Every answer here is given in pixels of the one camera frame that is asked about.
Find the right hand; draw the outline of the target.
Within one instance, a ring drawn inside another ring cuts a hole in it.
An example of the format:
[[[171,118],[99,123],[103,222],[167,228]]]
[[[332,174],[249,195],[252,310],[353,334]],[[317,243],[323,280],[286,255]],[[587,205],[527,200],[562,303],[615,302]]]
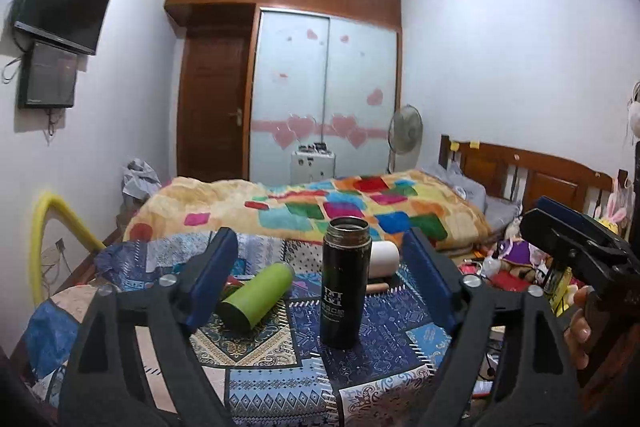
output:
[[[588,285],[582,286],[577,291],[574,296],[574,305],[577,307],[577,311],[570,319],[568,329],[564,332],[564,340],[568,351],[570,351],[570,357],[578,371],[585,369],[589,362],[585,344],[590,338],[591,327],[585,317],[585,307],[592,292],[593,288]]]

